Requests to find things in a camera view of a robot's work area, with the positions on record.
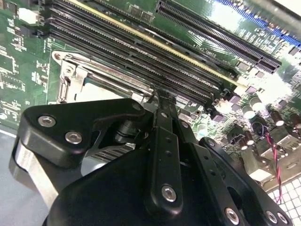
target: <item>red and black wire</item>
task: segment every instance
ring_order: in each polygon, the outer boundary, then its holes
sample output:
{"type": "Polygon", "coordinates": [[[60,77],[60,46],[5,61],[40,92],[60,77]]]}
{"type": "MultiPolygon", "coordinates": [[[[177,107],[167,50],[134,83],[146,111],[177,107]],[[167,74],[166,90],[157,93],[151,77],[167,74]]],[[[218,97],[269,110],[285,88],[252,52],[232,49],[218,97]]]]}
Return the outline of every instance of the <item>red and black wire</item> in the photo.
{"type": "Polygon", "coordinates": [[[274,157],[275,166],[276,166],[276,178],[277,178],[277,182],[279,184],[279,187],[278,187],[279,197],[277,198],[276,202],[279,203],[282,200],[282,187],[281,187],[282,182],[281,182],[281,177],[280,177],[281,170],[280,170],[280,167],[279,167],[279,164],[278,164],[278,156],[277,156],[277,150],[276,150],[275,142],[274,142],[273,138],[270,136],[269,133],[266,133],[266,137],[267,137],[269,145],[272,148],[273,157],[274,157]]]}

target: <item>green circuit board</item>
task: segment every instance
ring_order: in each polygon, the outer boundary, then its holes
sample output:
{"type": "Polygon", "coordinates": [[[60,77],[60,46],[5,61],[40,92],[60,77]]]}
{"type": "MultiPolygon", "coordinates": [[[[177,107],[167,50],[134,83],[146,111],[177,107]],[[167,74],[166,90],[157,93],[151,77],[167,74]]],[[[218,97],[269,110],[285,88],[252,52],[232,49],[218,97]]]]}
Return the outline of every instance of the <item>green circuit board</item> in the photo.
{"type": "MultiPolygon", "coordinates": [[[[237,8],[233,7],[235,1],[227,1],[232,5],[225,4],[226,0],[176,1],[282,62],[282,66],[276,73],[265,73],[262,78],[258,78],[255,75],[258,72],[257,69],[249,67],[247,70],[243,70],[237,67],[239,62],[243,62],[239,57],[156,14],[157,2],[157,0],[107,1],[126,12],[130,12],[131,7],[138,8],[148,17],[143,18],[143,13],[133,16],[147,20],[152,26],[192,45],[198,51],[235,67],[241,73],[240,82],[254,87],[257,90],[255,95],[258,95],[264,104],[270,104],[280,110],[285,119],[291,113],[301,111],[301,88],[299,87],[301,54],[300,52],[294,56],[289,54],[295,45],[278,37],[272,30],[263,29],[254,18],[242,15],[237,8]],[[287,101],[288,104],[284,107],[280,106],[278,103],[281,100],[287,101]]],[[[26,7],[24,1],[14,1],[14,3],[18,8],[26,7]]],[[[0,123],[17,129],[20,115],[27,107],[56,103],[60,65],[52,59],[51,53],[54,50],[78,51],[53,38],[39,39],[20,35],[20,26],[25,22],[18,18],[18,11],[12,12],[11,9],[2,8],[0,7],[0,103],[4,113],[0,118],[0,123]]],[[[131,26],[126,19],[113,13],[109,15],[131,26]]],[[[279,24],[279,27],[286,26],[286,24],[279,24]]],[[[242,97],[238,103],[240,106],[251,98],[251,95],[246,94],[245,90],[240,91],[239,94],[242,97]]],[[[201,106],[186,100],[179,100],[178,106],[192,113],[202,110],[201,106]]],[[[196,135],[199,125],[206,124],[208,126],[207,136],[221,141],[234,123],[247,125],[248,121],[243,118],[241,110],[238,110],[227,113],[222,123],[211,121],[206,114],[199,115],[190,123],[196,135]]],[[[227,150],[233,152],[235,147],[228,146],[227,150]]]]}

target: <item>electrolytic capacitor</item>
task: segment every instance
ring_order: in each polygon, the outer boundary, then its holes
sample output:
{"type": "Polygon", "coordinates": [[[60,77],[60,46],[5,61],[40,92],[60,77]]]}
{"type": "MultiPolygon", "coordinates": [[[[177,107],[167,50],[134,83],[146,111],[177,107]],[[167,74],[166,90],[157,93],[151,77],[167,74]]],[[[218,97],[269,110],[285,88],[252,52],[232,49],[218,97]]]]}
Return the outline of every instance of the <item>electrolytic capacitor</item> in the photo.
{"type": "Polygon", "coordinates": [[[244,132],[244,134],[245,134],[246,143],[248,145],[253,145],[254,140],[253,140],[253,136],[252,136],[251,132],[247,130],[244,132]]]}
{"type": "Polygon", "coordinates": [[[250,99],[250,105],[254,111],[258,112],[264,109],[264,105],[258,97],[253,97],[250,99]]]}
{"type": "Polygon", "coordinates": [[[284,121],[278,111],[272,111],[270,113],[270,116],[271,116],[272,120],[274,121],[274,123],[276,124],[276,126],[283,126],[284,121]]]}
{"type": "Polygon", "coordinates": [[[301,117],[298,114],[291,114],[290,119],[295,128],[301,129],[301,117]]]}
{"type": "Polygon", "coordinates": [[[251,119],[255,116],[255,112],[250,105],[245,105],[242,107],[243,116],[245,119],[251,119]]]}
{"type": "Polygon", "coordinates": [[[242,138],[242,139],[238,142],[238,144],[239,144],[239,147],[240,147],[240,149],[241,149],[242,151],[248,148],[248,143],[247,143],[247,140],[246,140],[245,137],[242,138]]]}

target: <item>pcie slot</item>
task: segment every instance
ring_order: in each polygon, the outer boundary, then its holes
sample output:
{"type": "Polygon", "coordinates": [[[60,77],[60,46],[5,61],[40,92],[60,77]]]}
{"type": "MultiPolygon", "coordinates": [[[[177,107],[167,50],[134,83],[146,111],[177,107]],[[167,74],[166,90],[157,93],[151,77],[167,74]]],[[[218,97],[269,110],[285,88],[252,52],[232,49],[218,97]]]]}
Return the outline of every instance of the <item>pcie slot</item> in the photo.
{"type": "Polygon", "coordinates": [[[159,0],[156,12],[264,71],[273,73],[281,66],[280,61],[261,49],[171,0],[159,0]]]}
{"type": "Polygon", "coordinates": [[[69,31],[70,33],[74,33],[82,39],[85,39],[91,43],[98,43],[104,49],[109,50],[111,53],[117,53],[123,58],[127,58],[132,60],[133,62],[141,65],[147,65],[148,67],[153,68],[157,73],[163,76],[165,79],[173,79],[177,82],[184,82],[185,85],[191,87],[193,92],[196,92],[199,95],[203,95],[204,97],[210,98],[212,92],[214,90],[210,89],[210,87],[205,86],[202,83],[196,82],[193,79],[188,78],[184,74],[180,74],[178,71],[167,68],[164,64],[160,64],[158,61],[153,60],[134,49],[130,49],[116,41],[110,40],[103,36],[103,34],[93,32],[89,30],[85,26],[80,24],[72,23],[71,21],[67,21],[64,18],[57,18],[53,16],[54,22],[53,25],[59,27],[62,30],[69,31]]]}
{"type": "Polygon", "coordinates": [[[126,20],[130,21],[131,23],[135,24],[135,26],[139,27],[140,30],[145,30],[147,32],[147,30],[151,31],[150,35],[153,35],[154,33],[157,34],[157,37],[162,37],[165,40],[169,40],[170,42],[168,43],[169,45],[172,45],[175,49],[178,49],[179,51],[188,54],[189,56],[196,58],[200,61],[210,61],[214,64],[216,64],[217,66],[229,71],[229,72],[234,72],[233,68],[231,68],[229,65],[227,65],[226,63],[224,63],[223,61],[213,58],[209,55],[206,55],[205,53],[202,53],[200,51],[198,51],[195,47],[193,47],[192,45],[148,24],[147,22],[140,20],[138,18],[135,18],[134,16],[132,16],[131,14],[107,3],[106,1],[103,0],[92,0],[87,2],[87,5],[91,5],[97,3],[99,6],[101,6],[99,8],[99,10],[102,9],[103,12],[105,11],[109,11],[112,12],[118,16],[122,16],[124,17],[126,20]]]}
{"type": "Polygon", "coordinates": [[[222,84],[221,79],[218,77],[209,74],[205,70],[197,68],[181,59],[174,57],[171,54],[166,54],[166,52],[161,49],[150,45],[147,42],[142,40],[138,40],[130,35],[128,35],[125,31],[117,30],[115,27],[112,27],[109,23],[105,21],[98,20],[97,17],[87,14],[86,12],[82,12],[78,8],[72,8],[72,6],[63,1],[54,1],[53,10],[58,10],[67,15],[72,15],[74,19],[78,19],[79,21],[84,21],[90,27],[95,27],[101,33],[114,36],[117,39],[122,40],[122,42],[126,42],[129,45],[134,47],[138,47],[140,50],[151,53],[154,55],[157,61],[160,61],[163,64],[166,64],[173,69],[180,70],[181,73],[184,73],[192,78],[197,79],[198,81],[205,81],[210,83],[212,86],[219,87],[222,84]]]}
{"type": "Polygon", "coordinates": [[[133,62],[118,55],[113,55],[111,52],[103,48],[98,48],[96,45],[89,43],[84,39],[77,38],[74,35],[68,34],[65,31],[53,29],[51,35],[52,37],[61,40],[68,45],[76,45],[79,50],[90,54],[90,57],[95,61],[102,59],[114,67],[126,69],[139,80],[142,79],[144,81],[150,82],[156,87],[161,87],[163,89],[169,90],[174,94],[190,99],[193,102],[199,103],[201,105],[205,105],[205,103],[208,101],[207,98],[200,96],[192,92],[190,89],[174,83],[173,81],[160,79],[158,74],[156,74],[156,72],[152,71],[150,68],[147,68],[143,65],[134,64],[133,62]]]}

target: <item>black bracket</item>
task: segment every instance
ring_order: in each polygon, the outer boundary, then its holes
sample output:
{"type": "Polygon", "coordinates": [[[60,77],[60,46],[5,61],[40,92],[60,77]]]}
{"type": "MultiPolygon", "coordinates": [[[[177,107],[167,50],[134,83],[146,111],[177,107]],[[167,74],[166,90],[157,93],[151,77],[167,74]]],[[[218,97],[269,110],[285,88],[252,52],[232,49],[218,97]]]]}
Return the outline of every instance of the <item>black bracket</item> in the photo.
{"type": "MultiPolygon", "coordinates": [[[[189,124],[178,119],[174,97],[158,90],[148,102],[156,106],[154,113],[132,99],[25,110],[12,162],[27,161],[16,153],[33,154],[48,182],[60,180],[49,226],[83,225],[87,220],[89,225],[116,225],[116,218],[146,226],[157,225],[153,219],[167,226],[293,225],[220,145],[208,137],[195,139],[189,124]],[[67,137],[68,132],[74,137],[67,137]],[[139,135],[146,132],[149,136],[139,135]],[[77,180],[85,155],[128,141],[136,144],[135,150],[77,180]]],[[[32,169],[23,169],[34,183],[39,179],[32,169]]]]}

